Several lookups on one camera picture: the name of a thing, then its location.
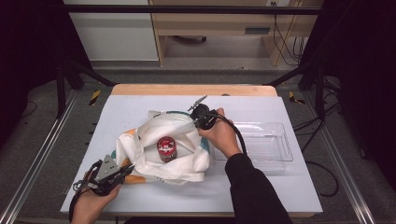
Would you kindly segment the cream spotted canvas tote bag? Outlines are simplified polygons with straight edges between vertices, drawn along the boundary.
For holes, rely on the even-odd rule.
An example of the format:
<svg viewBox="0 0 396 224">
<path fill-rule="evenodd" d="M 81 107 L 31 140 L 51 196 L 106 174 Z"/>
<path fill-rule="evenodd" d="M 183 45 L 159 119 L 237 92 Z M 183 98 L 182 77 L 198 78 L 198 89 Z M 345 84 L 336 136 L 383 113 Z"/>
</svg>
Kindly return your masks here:
<svg viewBox="0 0 396 224">
<path fill-rule="evenodd" d="M 169 162 L 163 162 L 157 151 L 157 142 L 165 136 L 177 143 L 177 157 Z M 134 166 L 125 178 L 127 184 L 160 181 L 183 185 L 205 179 L 205 171 L 212 162 L 211 146 L 198 134 L 188 114 L 161 112 L 118 137 L 115 162 L 119 166 Z"/>
</svg>

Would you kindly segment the wooden table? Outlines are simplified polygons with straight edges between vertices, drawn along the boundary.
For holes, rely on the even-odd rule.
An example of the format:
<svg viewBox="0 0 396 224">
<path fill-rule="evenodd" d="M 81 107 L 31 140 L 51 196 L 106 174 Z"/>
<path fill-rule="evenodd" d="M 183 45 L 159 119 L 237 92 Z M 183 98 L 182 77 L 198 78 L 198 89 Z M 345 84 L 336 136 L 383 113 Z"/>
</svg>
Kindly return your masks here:
<svg viewBox="0 0 396 224">
<path fill-rule="evenodd" d="M 322 211 L 286 108 L 271 86 L 120 84 L 111 92 L 103 111 L 105 133 L 114 140 L 143 122 L 150 109 L 186 110 L 203 95 L 210 107 L 224 107 L 226 115 L 236 121 L 281 122 L 293 162 L 269 179 L 291 217 L 311 217 Z M 106 210 L 131 217 L 231 217 L 233 207 L 224 164 L 216 161 L 200 183 L 124 186 Z"/>
</svg>

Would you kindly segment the black crossbar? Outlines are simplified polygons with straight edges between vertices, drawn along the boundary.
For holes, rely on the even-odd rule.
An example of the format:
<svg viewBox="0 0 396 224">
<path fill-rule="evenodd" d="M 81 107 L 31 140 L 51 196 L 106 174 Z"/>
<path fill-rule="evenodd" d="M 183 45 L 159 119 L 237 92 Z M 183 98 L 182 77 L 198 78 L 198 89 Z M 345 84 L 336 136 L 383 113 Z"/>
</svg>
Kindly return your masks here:
<svg viewBox="0 0 396 224">
<path fill-rule="evenodd" d="M 226 6 L 141 6 L 141 5 L 65 5 L 75 13 L 174 13 L 174 14 L 255 14 L 319 15 L 320 7 L 226 7 Z"/>
</svg>

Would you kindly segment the wooden desk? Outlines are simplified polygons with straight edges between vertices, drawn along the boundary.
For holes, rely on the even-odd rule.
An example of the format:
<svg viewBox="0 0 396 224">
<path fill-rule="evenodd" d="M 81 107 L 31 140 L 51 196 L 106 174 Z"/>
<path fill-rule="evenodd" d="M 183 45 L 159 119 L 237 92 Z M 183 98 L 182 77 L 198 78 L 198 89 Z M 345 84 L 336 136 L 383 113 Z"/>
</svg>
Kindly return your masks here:
<svg viewBox="0 0 396 224">
<path fill-rule="evenodd" d="M 233 7 L 321 7 L 324 0 L 148 0 L 152 6 L 233 6 Z M 163 14 L 153 13 L 155 33 L 160 38 L 179 36 L 260 36 L 272 65 L 291 52 L 287 42 L 308 38 L 317 20 L 315 15 L 255 14 Z"/>
</svg>

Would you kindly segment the clear plastic tray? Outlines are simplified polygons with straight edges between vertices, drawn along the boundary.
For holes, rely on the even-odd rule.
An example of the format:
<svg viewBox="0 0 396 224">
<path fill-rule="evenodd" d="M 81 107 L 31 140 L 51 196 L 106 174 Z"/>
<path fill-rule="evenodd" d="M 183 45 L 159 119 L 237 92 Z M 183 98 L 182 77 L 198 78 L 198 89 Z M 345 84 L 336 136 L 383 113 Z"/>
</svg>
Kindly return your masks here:
<svg viewBox="0 0 396 224">
<path fill-rule="evenodd" d="M 278 174 L 293 162 L 287 133 L 281 122 L 236 122 L 247 155 L 266 174 Z"/>
</svg>

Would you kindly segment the person's left hand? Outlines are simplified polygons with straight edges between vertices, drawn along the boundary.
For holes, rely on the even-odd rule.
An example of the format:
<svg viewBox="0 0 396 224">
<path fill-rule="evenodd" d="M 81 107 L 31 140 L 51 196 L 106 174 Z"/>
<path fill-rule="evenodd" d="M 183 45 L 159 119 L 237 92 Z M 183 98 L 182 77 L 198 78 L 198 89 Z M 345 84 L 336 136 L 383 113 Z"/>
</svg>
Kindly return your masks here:
<svg viewBox="0 0 396 224">
<path fill-rule="evenodd" d="M 98 196 L 89 187 L 85 187 L 74 207 L 71 224 L 93 224 L 104 208 L 119 194 L 118 184 L 107 196 Z"/>
</svg>

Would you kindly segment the dark curtain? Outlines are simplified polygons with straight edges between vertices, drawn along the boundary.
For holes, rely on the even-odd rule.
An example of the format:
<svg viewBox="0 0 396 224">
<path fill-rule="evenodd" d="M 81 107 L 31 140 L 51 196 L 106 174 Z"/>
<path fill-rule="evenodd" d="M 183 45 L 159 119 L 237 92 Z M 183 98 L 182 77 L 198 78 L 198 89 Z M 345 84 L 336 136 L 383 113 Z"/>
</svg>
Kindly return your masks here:
<svg viewBox="0 0 396 224">
<path fill-rule="evenodd" d="M 0 147 L 61 61 L 91 63 L 64 0 L 0 0 Z"/>
<path fill-rule="evenodd" d="M 303 61 L 341 82 L 363 148 L 396 190 L 396 0 L 323 0 Z"/>
</svg>

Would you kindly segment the black metal stand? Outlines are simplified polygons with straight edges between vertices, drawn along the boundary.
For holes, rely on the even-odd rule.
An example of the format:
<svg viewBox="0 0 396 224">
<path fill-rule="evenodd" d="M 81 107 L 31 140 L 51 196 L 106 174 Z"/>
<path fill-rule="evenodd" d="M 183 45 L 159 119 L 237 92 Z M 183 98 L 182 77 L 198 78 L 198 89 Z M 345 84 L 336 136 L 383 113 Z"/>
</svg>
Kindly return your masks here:
<svg viewBox="0 0 396 224">
<path fill-rule="evenodd" d="M 81 90 L 84 87 L 84 81 L 80 74 L 85 74 L 100 83 L 114 87 L 117 85 L 113 82 L 93 71 L 92 68 L 84 66 L 74 61 L 64 61 L 60 63 L 56 70 L 56 83 L 57 83 L 57 98 L 58 98 L 58 113 L 57 118 L 60 118 L 66 110 L 65 99 L 65 82 L 68 82 L 73 90 Z"/>
<path fill-rule="evenodd" d="M 324 90 L 324 70 L 321 66 L 320 60 L 311 59 L 305 63 L 301 63 L 296 68 L 289 71 L 286 75 L 279 77 L 268 83 L 268 86 L 277 87 L 283 82 L 302 75 L 298 88 L 301 91 L 309 90 L 313 84 L 315 87 L 315 112 L 320 120 L 325 119 L 324 101 L 323 101 L 323 90 Z"/>
</svg>

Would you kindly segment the metal floor rail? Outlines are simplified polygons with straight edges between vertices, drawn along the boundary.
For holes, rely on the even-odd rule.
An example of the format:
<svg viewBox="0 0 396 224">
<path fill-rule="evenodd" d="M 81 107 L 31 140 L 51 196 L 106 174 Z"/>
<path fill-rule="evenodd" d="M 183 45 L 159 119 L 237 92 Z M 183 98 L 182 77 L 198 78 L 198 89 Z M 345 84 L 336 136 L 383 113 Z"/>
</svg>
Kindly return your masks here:
<svg viewBox="0 0 396 224">
<path fill-rule="evenodd" d="M 45 113 L 48 101 L 37 101 L 36 111 L 21 120 L 0 153 L 0 224 L 13 224 L 51 153 L 79 96 L 70 91 L 66 107 Z"/>
<path fill-rule="evenodd" d="M 325 120 L 315 120 L 315 131 L 302 144 L 308 170 L 318 188 L 327 223 L 376 224 L 374 216 L 332 137 L 328 124 L 340 105 L 332 93 L 323 98 Z"/>
</svg>

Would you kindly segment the red can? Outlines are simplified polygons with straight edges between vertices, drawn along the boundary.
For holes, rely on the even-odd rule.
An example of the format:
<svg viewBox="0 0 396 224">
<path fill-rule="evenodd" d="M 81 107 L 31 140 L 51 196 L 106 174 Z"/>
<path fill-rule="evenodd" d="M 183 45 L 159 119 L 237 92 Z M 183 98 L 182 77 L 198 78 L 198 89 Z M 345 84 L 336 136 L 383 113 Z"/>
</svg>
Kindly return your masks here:
<svg viewBox="0 0 396 224">
<path fill-rule="evenodd" d="M 177 157 L 177 143 L 172 137 L 162 137 L 157 142 L 157 151 L 163 162 L 172 161 Z"/>
</svg>

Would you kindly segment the white cabinet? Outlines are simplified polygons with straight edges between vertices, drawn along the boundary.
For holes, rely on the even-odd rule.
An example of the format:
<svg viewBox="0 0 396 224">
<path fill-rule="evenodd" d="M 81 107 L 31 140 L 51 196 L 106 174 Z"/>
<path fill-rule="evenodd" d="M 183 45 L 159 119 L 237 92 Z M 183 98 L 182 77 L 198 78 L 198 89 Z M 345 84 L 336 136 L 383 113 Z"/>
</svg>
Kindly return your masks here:
<svg viewBox="0 0 396 224">
<path fill-rule="evenodd" d="M 149 13 L 71 13 L 91 61 L 158 61 Z"/>
</svg>

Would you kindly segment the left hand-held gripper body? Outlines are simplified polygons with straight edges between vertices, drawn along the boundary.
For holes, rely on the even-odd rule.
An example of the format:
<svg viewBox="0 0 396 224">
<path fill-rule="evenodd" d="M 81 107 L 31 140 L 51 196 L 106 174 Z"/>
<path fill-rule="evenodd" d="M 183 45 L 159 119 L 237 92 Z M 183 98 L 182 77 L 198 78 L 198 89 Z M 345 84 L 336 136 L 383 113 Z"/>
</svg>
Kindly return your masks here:
<svg viewBox="0 0 396 224">
<path fill-rule="evenodd" d="M 125 175 L 111 156 L 105 155 L 102 160 L 95 162 L 84 177 L 73 184 L 75 192 L 89 187 L 98 196 L 107 196 L 117 185 L 117 176 Z"/>
</svg>

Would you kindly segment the person's right hand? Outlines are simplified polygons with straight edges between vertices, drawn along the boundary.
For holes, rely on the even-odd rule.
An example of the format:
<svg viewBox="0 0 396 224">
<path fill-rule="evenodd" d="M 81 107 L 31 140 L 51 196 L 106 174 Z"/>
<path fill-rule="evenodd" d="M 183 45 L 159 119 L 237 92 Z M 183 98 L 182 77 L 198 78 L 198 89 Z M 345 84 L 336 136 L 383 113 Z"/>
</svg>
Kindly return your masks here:
<svg viewBox="0 0 396 224">
<path fill-rule="evenodd" d="M 199 129 L 198 133 L 206 138 L 227 159 L 235 154 L 240 154 L 241 149 L 236 140 L 233 123 L 225 118 L 217 119 L 210 130 Z"/>
</svg>

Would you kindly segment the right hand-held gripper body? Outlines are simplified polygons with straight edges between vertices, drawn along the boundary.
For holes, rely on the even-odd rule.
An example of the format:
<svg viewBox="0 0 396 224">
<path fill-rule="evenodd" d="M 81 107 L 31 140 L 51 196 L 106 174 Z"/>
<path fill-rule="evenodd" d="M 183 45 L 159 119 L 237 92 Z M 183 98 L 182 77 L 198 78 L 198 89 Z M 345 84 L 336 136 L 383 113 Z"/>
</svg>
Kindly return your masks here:
<svg viewBox="0 0 396 224">
<path fill-rule="evenodd" d="M 215 109 L 210 110 L 209 107 L 203 104 L 206 95 L 199 98 L 190 108 L 189 111 L 198 115 L 199 129 L 210 130 L 216 123 L 218 113 Z"/>
</svg>

